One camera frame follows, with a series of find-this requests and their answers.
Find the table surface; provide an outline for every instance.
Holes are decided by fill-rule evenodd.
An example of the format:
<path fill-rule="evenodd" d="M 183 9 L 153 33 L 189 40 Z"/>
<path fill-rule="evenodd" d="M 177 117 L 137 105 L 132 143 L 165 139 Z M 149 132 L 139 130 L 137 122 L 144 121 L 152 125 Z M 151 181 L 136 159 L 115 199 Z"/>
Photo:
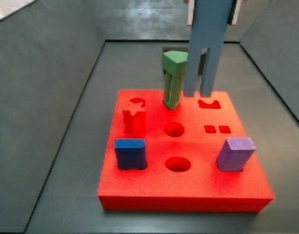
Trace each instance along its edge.
<path fill-rule="evenodd" d="M 224 44 L 215 90 L 229 94 L 276 200 L 257 214 L 101 209 L 94 192 L 117 91 L 164 87 L 163 47 L 173 46 L 187 44 L 107 42 L 26 232 L 299 232 L 299 125 L 237 44 Z"/>

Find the hole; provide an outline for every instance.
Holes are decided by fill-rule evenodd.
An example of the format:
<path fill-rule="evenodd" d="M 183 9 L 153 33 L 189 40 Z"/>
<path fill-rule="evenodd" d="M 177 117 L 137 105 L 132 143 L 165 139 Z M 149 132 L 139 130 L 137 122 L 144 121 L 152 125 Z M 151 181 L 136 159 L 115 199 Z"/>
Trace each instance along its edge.
<path fill-rule="evenodd" d="M 191 161 L 184 157 L 169 157 L 164 165 L 172 172 L 185 172 L 192 166 Z"/>
<path fill-rule="evenodd" d="M 228 126 L 219 126 L 219 129 L 220 129 L 220 133 L 231 133 L 231 129 Z"/>
<path fill-rule="evenodd" d="M 141 102 L 140 107 L 145 107 L 145 100 L 141 99 L 141 98 L 132 98 L 132 99 L 129 100 L 129 102 L 132 102 L 132 103 L 140 103 L 140 102 Z"/>
<path fill-rule="evenodd" d="M 197 104 L 201 109 L 220 109 L 219 101 L 213 101 L 212 103 L 207 104 L 204 101 L 199 100 Z"/>
<path fill-rule="evenodd" d="M 204 125 L 205 133 L 216 133 L 216 129 L 213 125 Z"/>
<path fill-rule="evenodd" d="M 179 137 L 184 133 L 183 125 L 179 122 L 169 122 L 164 126 L 164 133 L 171 137 Z"/>

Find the blue block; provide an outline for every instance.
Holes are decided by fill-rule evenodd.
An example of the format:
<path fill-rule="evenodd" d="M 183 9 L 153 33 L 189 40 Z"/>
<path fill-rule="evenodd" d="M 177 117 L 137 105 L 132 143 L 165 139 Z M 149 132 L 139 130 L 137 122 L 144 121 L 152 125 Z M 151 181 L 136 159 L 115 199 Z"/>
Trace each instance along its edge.
<path fill-rule="evenodd" d="M 220 171 L 240 172 L 253 151 L 255 145 L 248 137 L 228 137 L 216 159 Z"/>
<path fill-rule="evenodd" d="M 145 140 L 141 138 L 123 138 L 115 140 L 117 168 L 120 170 L 147 168 Z"/>

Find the gray wall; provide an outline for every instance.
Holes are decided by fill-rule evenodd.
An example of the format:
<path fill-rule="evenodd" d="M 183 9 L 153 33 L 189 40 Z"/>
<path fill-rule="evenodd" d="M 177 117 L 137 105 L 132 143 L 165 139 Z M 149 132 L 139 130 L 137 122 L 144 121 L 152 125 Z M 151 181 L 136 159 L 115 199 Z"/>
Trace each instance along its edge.
<path fill-rule="evenodd" d="M 271 0 L 240 44 L 299 120 L 299 0 Z"/>
<path fill-rule="evenodd" d="M 104 38 L 92 1 L 36 1 L 0 23 L 0 231 L 22 231 Z"/>
<path fill-rule="evenodd" d="M 239 21 L 228 27 L 225 41 L 240 41 L 267 3 L 268 0 L 243 2 Z M 107 39 L 189 39 L 187 5 L 181 0 L 96 0 L 94 11 Z"/>

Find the red shape sorter board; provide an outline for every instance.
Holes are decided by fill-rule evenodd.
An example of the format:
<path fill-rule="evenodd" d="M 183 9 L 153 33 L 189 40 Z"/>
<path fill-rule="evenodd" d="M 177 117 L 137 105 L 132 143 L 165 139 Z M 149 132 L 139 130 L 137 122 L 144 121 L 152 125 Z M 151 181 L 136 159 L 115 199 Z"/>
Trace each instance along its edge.
<path fill-rule="evenodd" d="M 97 188 L 102 208 L 259 212 L 274 193 L 256 154 L 243 172 L 221 172 L 216 165 L 225 137 L 247 136 L 228 94 L 212 92 L 211 98 L 200 98 L 199 93 L 193 98 L 181 96 L 173 111 L 164 106 L 163 97 L 161 90 L 119 93 Z M 133 137 L 124 133 L 121 116 L 133 98 L 145 100 L 148 167 L 119 170 L 113 142 Z"/>

